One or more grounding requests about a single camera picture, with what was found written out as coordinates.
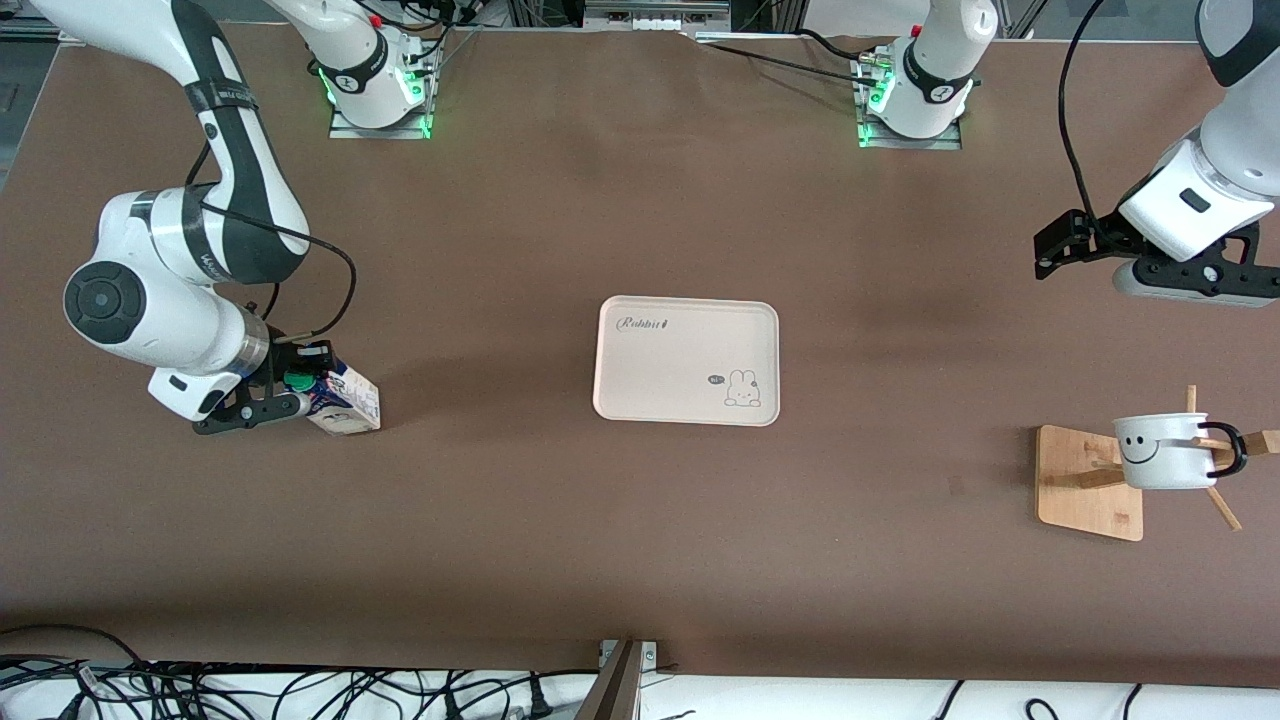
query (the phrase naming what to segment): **rabbit illustration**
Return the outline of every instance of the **rabbit illustration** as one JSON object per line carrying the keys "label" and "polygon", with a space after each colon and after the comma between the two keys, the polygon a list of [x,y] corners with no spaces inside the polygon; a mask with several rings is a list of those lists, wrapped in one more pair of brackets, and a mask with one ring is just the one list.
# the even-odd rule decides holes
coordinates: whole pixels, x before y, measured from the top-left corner
{"label": "rabbit illustration", "polygon": [[728,375],[728,397],[724,405],[739,407],[760,406],[760,386],[755,382],[755,370],[733,370]]}

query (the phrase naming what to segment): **mug handle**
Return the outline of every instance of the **mug handle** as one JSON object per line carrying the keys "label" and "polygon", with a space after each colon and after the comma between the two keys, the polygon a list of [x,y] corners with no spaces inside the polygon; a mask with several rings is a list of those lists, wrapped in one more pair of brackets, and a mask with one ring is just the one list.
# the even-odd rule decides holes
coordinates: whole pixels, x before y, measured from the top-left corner
{"label": "mug handle", "polygon": [[1198,425],[1204,430],[1222,430],[1226,433],[1226,439],[1231,442],[1231,464],[1221,470],[1213,470],[1207,473],[1210,478],[1225,478],[1228,475],[1234,475],[1244,469],[1244,464],[1249,461],[1249,454],[1244,450],[1244,438],[1240,437],[1240,430],[1235,429],[1234,425],[1228,425],[1226,423],[1215,423],[1206,420]]}

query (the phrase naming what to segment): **smiley face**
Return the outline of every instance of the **smiley face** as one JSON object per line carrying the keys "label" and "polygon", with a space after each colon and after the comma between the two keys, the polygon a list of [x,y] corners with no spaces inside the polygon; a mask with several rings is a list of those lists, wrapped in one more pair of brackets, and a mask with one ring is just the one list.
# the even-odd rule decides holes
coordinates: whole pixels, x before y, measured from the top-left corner
{"label": "smiley face", "polygon": [[1153,441],[1142,436],[1125,436],[1120,438],[1120,455],[1130,465],[1149,462],[1156,457],[1157,452],[1160,452],[1158,439]]}

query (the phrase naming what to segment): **black cable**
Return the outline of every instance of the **black cable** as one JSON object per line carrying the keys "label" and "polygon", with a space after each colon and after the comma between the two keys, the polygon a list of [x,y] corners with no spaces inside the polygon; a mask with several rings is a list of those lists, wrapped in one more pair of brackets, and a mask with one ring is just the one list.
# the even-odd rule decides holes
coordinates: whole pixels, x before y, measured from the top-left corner
{"label": "black cable", "polygon": [[[191,694],[198,698],[197,688],[200,687],[200,665],[192,665],[191,667]],[[209,714],[205,712],[204,706],[196,706],[200,712],[200,720],[209,720]]]}
{"label": "black cable", "polygon": [[429,23],[439,23],[440,20],[444,19],[444,18],[433,18],[431,15],[428,15],[424,10],[410,5],[408,0],[401,0],[401,9],[413,15],[415,18]]}
{"label": "black cable", "polygon": [[59,676],[60,674],[64,674],[64,673],[67,675],[70,675],[70,674],[73,674],[76,671],[76,666],[79,664],[79,661],[74,661],[73,660],[73,661],[69,661],[69,662],[55,664],[52,667],[28,669],[28,667],[24,667],[26,662],[31,662],[31,660],[26,660],[26,661],[19,662],[18,665],[14,666],[14,667],[20,667],[23,670],[22,675],[12,675],[9,678],[5,678],[3,682],[0,682],[0,692],[8,691],[8,689],[12,689],[12,688],[17,688],[18,685],[24,685],[24,684],[35,682],[35,680],[46,680],[46,679],[56,678],[56,676]]}
{"label": "black cable", "polygon": [[[330,706],[330,705],[333,705],[333,703],[338,702],[338,700],[339,700],[339,698],[340,698],[342,696],[344,696],[344,694],[348,694],[348,696],[349,696],[349,694],[351,694],[351,692],[352,692],[352,689],[353,689],[353,688],[355,688],[355,687],[356,687],[356,685],[357,685],[358,683],[362,683],[362,682],[364,682],[364,679],[360,679],[360,680],[357,680],[357,679],[356,679],[356,671],[355,671],[355,670],[352,670],[352,671],[351,671],[351,683],[348,683],[348,684],[347,684],[347,685],[346,685],[344,688],[342,688],[340,691],[338,691],[338,694],[335,694],[335,696],[330,697],[328,702],[325,702],[324,705],[321,705],[321,706],[320,706],[320,710],[316,710],[315,712],[312,712],[312,714],[311,714],[311,717],[314,717],[314,719],[319,719],[319,717],[320,717],[320,715],[321,715],[321,714],[323,714],[323,712],[324,712],[325,710],[329,710],[329,706]],[[342,706],[339,705],[339,706],[338,706],[338,711],[340,712],[340,710],[342,710]]]}
{"label": "black cable", "polygon": [[182,183],[183,187],[196,182],[196,176],[200,174],[200,168],[205,167],[205,160],[209,159],[210,150],[212,150],[212,146],[209,145],[209,141],[205,141],[205,146],[200,149],[200,158],[196,158],[196,163],[187,170],[187,179]]}
{"label": "black cable", "polygon": [[[556,678],[556,676],[559,676],[559,675],[599,675],[599,673],[595,671],[595,670],[588,670],[588,671],[584,671],[584,670],[553,670],[550,673],[539,673],[538,678],[539,679],[547,679],[547,678]],[[495,694],[498,694],[498,693],[500,693],[503,691],[511,691],[511,688],[513,688],[516,685],[521,685],[524,683],[527,683],[529,678],[517,678],[515,680],[508,680],[506,683],[503,683],[500,680],[480,680],[480,682],[481,683],[498,683],[498,688],[492,689],[492,691],[489,691],[486,693],[481,693],[481,694],[471,698],[471,701],[468,701],[466,705],[462,705],[461,707],[458,707],[458,712],[466,712],[468,707],[476,705],[477,702],[483,701],[486,697],[495,696]]]}
{"label": "black cable", "polygon": [[465,675],[467,675],[470,673],[471,673],[471,670],[462,670],[462,671],[458,673],[458,676],[454,678],[453,676],[453,670],[449,670],[449,674],[444,676],[444,685],[442,685],[440,689],[434,691],[431,693],[431,697],[426,702],[422,703],[422,707],[420,707],[417,710],[417,714],[413,715],[412,720],[420,720],[424,715],[426,715],[426,711],[431,707],[431,703],[434,703],[435,698],[440,697],[440,694],[457,692],[457,689],[453,688],[453,683],[461,680]]}
{"label": "black cable", "polygon": [[[506,717],[506,716],[507,714],[499,715],[499,717]],[[458,711],[458,698],[456,689],[444,696],[444,720],[462,720],[462,712]]]}
{"label": "black cable", "polygon": [[846,51],[841,50],[840,47],[836,47],[835,45],[832,45],[829,40],[827,40],[826,37],[818,35],[817,32],[814,32],[812,29],[800,28],[800,29],[795,31],[795,33],[792,33],[792,35],[801,35],[804,37],[812,37],[812,38],[817,40],[818,45],[822,45],[822,47],[827,53],[831,53],[832,55],[836,55],[838,58],[844,58],[846,60],[856,60],[858,59],[858,53],[846,53]]}
{"label": "black cable", "polygon": [[[280,717],[280,706],[284,705],[285,696],[288,696],[291,692],[298,692],[301,689],[305,689],[305,688],[297,688],[297,689],[294,689],[293,685],[301,683],[302,680],[306,680],[307,678],[310,678],[312,675],[319,675],[320,673],[324,673],[324,670],[315,670],[312,673],[302,673],[297,678],[293,678],[292,680],[289,680],[288,683],[285,683],[284,689],[280,691],[279,697],[275,698],[275,705],[271,706],[271,720],[279,720],[279,717]],[[338,674],[339,673],[334,673],[333,675],[325,678],[324,682],[328,683],[329,680],[337,678]]]}
{"label": "black cable", "polygon": [[799,63],[791,63],[788,60],[780,60],[777,58],[769,58],[767,55],[756,55],[755,53],[748,53],[746,50],[739,50],[737,47],[726,47],[723,45],[705,44],[708,47],[714,47],[717,50],[723,50],[724,53],[732,53],[735,55],[742,55],[744,58],[754,58],[756,60],[764,60],[765,63],[773,63],[774,65],[782,65],[785,68],[795,68],[797,70],[804,70],[806,73],[813,73],[818,76],[833,77],[837,79],[849,81],[856,85],[865,85],[868,87],[874,87],[876,81],[867,77],[854,77],[845,73],[833,73],[831,70],[823,70],[819,68],[810,68],[809,65],[801,65]]}
{"label": "black cable", "polygon": [[271,314],[271,309],[275,307],[275,300],[280,297],[280,283],[271,283],[271,299],[266,301],[266,309],[259,315],[259,318],[266,319]]}
{"label": "black cable", "polygon": [[561,0],[561,10],[568,24],[582,27],[582,0]]}
{"label": "black cable", "polygon": [[[187,177],[195,177],[200,172],[201,165],[205,164],[205,159],[206,158],[209,158],[209,142],[207,141],[205,142],[205,146],[201,149],[200,156],[197,156],[196,161],[192,164],[191,170],[187,173]],[[251,224],[253,227],[257,227],[257,228],[261,228],[261,229],[265,229],[265,231],[271,231],[271,232],[275,232],[275,233],[284,233],[284,234],[296,237],[298,240],[303,240],[303,241],[306,241],[306,242],[308,242],[311,245],[317,245],[320,247],[324,247],[329,252],[333,252],[338,258],[342,258],[342,260],[344,263],[347,263],[347,269],[351,272],[351,282],[347,286],[347,297],[343,299],[342,307],[338,309],[338,313],[333,316],[332,320],[329,320],[324,325],[321,325],[319,329],[311,331],[310,333],[306,333],[306,334],[303,334],[301,337],[294,336],[294,340],[307,340],[307,338],[312,338],[312,337],[319,337],[319,336],[321,336],[321,334],[332,331],[334,328],[334,325],[337,325],[338,322],[342,320],[342,316],[347,314],[347,307],[351,306],[351,299],[355,297],[355,295],[356,295],[356,261],[352,260],[351,255],[347,255],[347,252],[344,250],[342,250],[337,245],[325,242],[325,241],[320,240],[319,237],[312,237],[310,234],[301,233],[298,231],[289,229],[289,228],[285,228],[285,227],[280,227],[280,225],[276,225],[275,223],[269,223],[266,220],[259,220],[256,218],[251,218],[248,215],[237,213],[236,210],[228,210],[228,209],[224,209],[224,208],[215,208],[215,206],[210,205],[209,202],[205,202],[204,200],[200,201],[200,206],[204,208],[205,210],[209,210],[210,213],[216,213],[219,215],[223,215],[224,218],[230,218],[233,220],[239,220],[242,223],[248,223],[248,224]],[[273,291],[271,301],[268,304],[268,313],[270,311],[271,307],[275,306],[275,296],[279,293],[279,283],[273,283],[273,284],[275,284],[276,288]]]}
{"label": "black cable", "polygon": [[956,684],[951,685],[951,692],[947,693],[946,702],[942,703],[942,710],[933,717],[933,720],[945,720],[947,712],[951,712],[951,703],[956,700],[956,693],[960,692],[960,685],[964,685],[964,680],[956,680]]}
{"label": "black cable", "polygon": [[426,50],[422,50],[421,53],[416,53],[413,55],[410,55],[408,56],[408,61],[410,63],[416,63],[416,61],[421,60],[422,58],[426,58],[431,53],[435,53],[440,47],[440,45],[444,44],[445,36],[449,35],[449,31],[453,29],[453,27],[454,26],[452,26],[452,24],[445,26],[445,28],[440,32],[440,36],[435,38],[435,42],[433,42],[430,47],[428,47]]}
{"label": "black cable", "polygon": [[529,674],[529,720],[541,720],[556,710],[547,702],[543,694],[543,683],[536,673]]}
{"label": "black cable", "polygon": [[[1123,720],[1129,720],[1129,707],[1133,705],[1133,698],[1138,697],[1138,691],[1140,689],[1142,689],[1142,683],[1135,684],[1133,689],[1129,691],[1129,696],[1124,698],[1124,714],[1121,716]],[[1044,710],[1047,710],[1050,720],[1059,720],[1057,712],[1053,710],[1053,706],[1038,697],[1028,700],[1027,705],[1023,706],[1023,714],[1027,715],[1027,720],[1042,720],[1041,717],[1036,717],[1036,714],[1033,712],[1036,707],[1043,707]]]}
{"label": "black cable", "polygon": [[387,15],[381,14],[379,10],[371,8],[367,3],[365,3],[365,0],[356,0],[356,4],[360,5],[361,8],[364,8],[365,10],[367,10],[370,14],[378,15],[379,18],[381,18],[381,20],[384,23],[387,23],[387,24],[389,24],[389,26],[392,26],[394,28],[403,29],[404,32],[422,32],[424,29],[431,29],[433,27],[436,27],[436,26],[440,24],[440,20],[433,20],[433,22],[429,22],[429,23],[425,23],[425,24],[420,24],[420,26],[411,26],[411,24],[402,23],[402,22],[399,22],[399,20],[397,20],[394,18],[388,18]]}
{"label": "black cable", "polygon": [[125,705],[129,706],[129,711],[133,712],[133,716],[137,717],[137,720],[142,720],[142,712],[137,707],[134,707],[132,702],[128,702],[128,698],[124,697],[124,691],[113,685],[111,683],[102,683],[102,684],[111,688],[115,692],[115,694],[120,696],[120,700],[125,701]]}
{"label": "black cable", "polygon": [[[311,63],[316,63],[316,59],[311,58]],[[307,63],[308,73],[311,72],[311,63]],[[316,70],[315,74],[319,76],[320,70]],[[191,169],[187,170],[187,182],[184,182],[183,186],[189,186],[191,183],[196,182],[196,176],[200,174],[200,168],[205,167],[205,160],[209,159],[209,151],[211,149],[212,147],[209,145],[209,141],[206,140],[205,146],[200,149],[200,155],[196,158],[196,161],[192,163]],[[271,309],[275,307],[275,301],[279,297],[280,297],[280,283],[271,283],[271,299],[266,301],[266,310],[262,310],[259,318],[266,320],[266,316],[271,314]]]}
{"label": "black cable", "polygon": [[769,8],[776,8],[776,6],[781,5],[781,4],[782,4],[782,0],[769,0],[768,3],[760,3],[760,5],[755,9],[755,12],[751,13],[751,17],[746,18],[746,22],[744,22],[741,26],[739,26],[737,32],[742,32],[744,29],[751,27],[751,23],[755,22],[755,18],[760,17],[760,13],[768,10]]}
{"label": "black cable", "polygon": [[[334,720],[346,720],[347,714],[351,712],[351,707],[356,703],[356,700],[358,700],[360,696],[364,694],[364,693],[372,692],[372,687],[376,685],[383,678],[385,678],[387,675],[390,675],[390,674],[392,674],[392,670],[380,670],[379,673],[365,673],[365,680],[364,680],[364,683],[358,688],[352,688],[351,689],[351,693],[347,696],[347,700],[343,701],[342,707],[339,707],[338,712],[334,714],[334,716],[333,716]],[[401,710],[401,717],[403,717],[403,715],[404,715],[404,711]]]}
{"label": "black cable", "polygon": [[326,242],[324,240],[320,240],[319,237],[312,237],[312,236],[310,236],[307,233],[298,232],[298,231],[294,231],[294,229],[289,229],[289,228],[278,225],[275,223],[268,223],[266,220],[259,220],[256,218],[251,218],[248,215],[244,215],[243,213],[237,213],[236,210],[228,210],[225,208],[215,208],[215,206],[210,205],[209,202],[205,202],[204,200],[200,201],[200,206],[204,208],[205,210],[209,210],[210,213],[218,213],[219,215],[230,218],[233,220],[239,220],[242,223],[248,223],[251,225],[262,228],[265,231],[271,231],[271,232],[276,232],[276,233],[284,233],[287,236],[296,237],[298,240],[305,240],[305,241],[310,242],[311,245],[316,245],[319,247],[324,247],[329,252],[333,252],[338,258],[342,258],[342,261],[347,264],[347,270],[351,273],[351,279],[349,279],[349,282],[347,284],[347,296],[342,300],[342,306],[338,307],[338,311],[334,314],[334,316],[328,323],[320,325],[319,328],[316,328],[316,329],[314,329],[314,331],[311,331],[311,332],[308,332],[308,333],[306,333],[306,334],[303,334],[301,337],[293,336],[294,340],[307,340],[307,338],[312,338],[312,337],[320,337],[324,333],[332,331],[334,328],[334,325],[337,325],[342,320],[342,316],[347,314],[347,309],[351,307],[351,299],[356,296],[356,261],[351,259],[351,255],[347,255],[347,251],[344,251],[343,249],[338,247],[337,245]]}
{"label": "black cable", "polygon": [[383,693],[372,689],[371,687],[370,688],[365,688],[365,692],[369,693],[369,694],[371,694],[371,696],[374,696],[374,697],[380,697],[380,698],[385,700],[387,702],[394,705],[396,706],[397,720],[404,720],[404,706],[402,706],[398,700],[394,700],[390,696],[385,696],[385,694],[383,694]]}
{"label": "black cable", "polygon": [[1027,714],[1027,720],[1041,720],[1039,717],[1036,717],[1034,712],[1032,712],[1032,708],[1034,708],[1034,707],[1043,707],[1044,710],[1048,710],[1050,719],[1051,720],[1059,720],[1057,719],[1057,712],[1053,711],[1053,706],[1050,705],[1050,703],[1047,703],[1047,702],[1044,702],[1043,700],[1041,700],[1038,697],[1033,697],[1033,698],[1028,700],[1027,705],[1023,706],[1023,712]]}
{"label": "black cable", "polygon": [[[303,674],[302,679],[306,679],[308,676],[311,676],[310,673]],[[301,687],[293,688],[293,689],[291,689],[291,691],[288,691],[285,693],[269,693],[269,692],[265,692],[265,691],[244,691],[244,689],[229,691],[229,689],[225,689],[225,688],[210,688],[207,684],[204,684],[204,683],[201,684],[201,687],[205,688],[206,692],[212,692],[214,694],[218,694],[218,696],[224,696],[224,694],[225,696],[248,694],[248,696],[257,696],[257,697],[278,698],[278,697],[282,697],[282,696],[285,696],[285,694],[289,694],[289,693],[300,693],[302,691],[308,691],[311,688],[320,687],[320,685],[328,683],[329,680],[332,680],[332,679],[334,679],[337,676],[338,676],[338,674],[334,673],[333,675],[329,675],[328,678],[320,678],[319,680],[311,683],[310,685],[301,685]],[[206,675],[204,678],[204,680],[205,680],[205,683],[207,683],[210,680],[210,676]]]}
{"label": "black cable", "polygon": [[97,635],[110,642],[115,647],[123,650],[124,653],[129,656],[129,660],[133,661],[133,665],[137,666],[138,669],[145,670],[147,667],[147,661],[142,660],[142,656],[140,656],[137,652],[133,652],[133,648],[125,644],[124,641],[113,635],[111,633],[108,633],[106,630],[99,630],[97,628],[90,628],[88,625],[76,625],[72,623],[31,623],[28,625],[18,625],[15,628],[5,628],[0,630],[0,637],[10,635],[13,633],[26,633],[31,630],[67,630],[72,633],[87,633],[90,635]]}
{"label": "black cable", "polygon": [[88,684],[84,682],[84,678],[79,676],[79,673],[76,674],[76,684],[81,689],[78,697],[87,697],[90,702],[93,703],[93,711],[97,712],[97,720],[106,720],[106,714],[102,712],[102,703],[100,698],[96,694],[93,694],[92,688],[88,687]]}
{"label": "black cable", "polygon": [[1098,240],[1106,238],[1102,232],[1102,225],[1098,224],[1098,217],[1093,213],[1093,202],[1089,200],[1089,191],[1084,186],[1084,172],[1080,170],[1080,160],[1075,156],[1075,149],[1071,146],[1071,135],[1066,129],[1066,77],[1071,72],[1071,60],[1075,58],[1075,49],[1080,45],[1080,37],[1084,36],[1084,28],[1089,27],[1089,20],[1098,12],[1107,0],[1093,0],[1089,9],[1084,12],[1084,17],[1080,18],[1080,26],[1075,28],[1075,35],[1071,37],[1071,42],[1066,46],[1066,56],[1062,59],[1062,74],[1057,81],[1057,129],[1062,136],[1062,149],[1066,150],[1066,161],[1071,164],[1071,174],[1075,176],[1075,188],[1080,192],[1080,202],[1084,204],[1084,215],[1089,220],[1089,225],[1093,232],[1097,233]]}
{"label": "black cable", "polygon": [[1138,691],[1140,689],[1142,683],[1135,683],[1133,689],[1129,691],[1129,697],[1124,698],[1124,715],[1121,716],[1124,720],[1129,720],[1129,706],[1133,705],[1133,698],[1138,697]]}

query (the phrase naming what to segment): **wooden mug stand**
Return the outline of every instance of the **wooden mug stand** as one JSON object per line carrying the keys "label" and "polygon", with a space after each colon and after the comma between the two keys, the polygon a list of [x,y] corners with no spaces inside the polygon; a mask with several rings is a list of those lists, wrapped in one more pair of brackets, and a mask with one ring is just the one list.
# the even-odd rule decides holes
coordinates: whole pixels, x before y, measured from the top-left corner
{"label": "wooden mug stand", "polygon": [[[1187,411],[1196,411],[1196,386],[1187,387]],[[1213,450],[1219,468],[1231,461],[1230,445],[1219,439],[1194,441]],[[1280,430],[1244,436],[1249,459],[1280,455]],[[1216,487],[1206,488],[1222,519],[1233,530],[1240,521]],[[1125,484],[1120,443],[1100,436],[1056,425],[1036,432],[1036,516],[1060,525],[1125,541],[1142,539],[1142,491]]]}

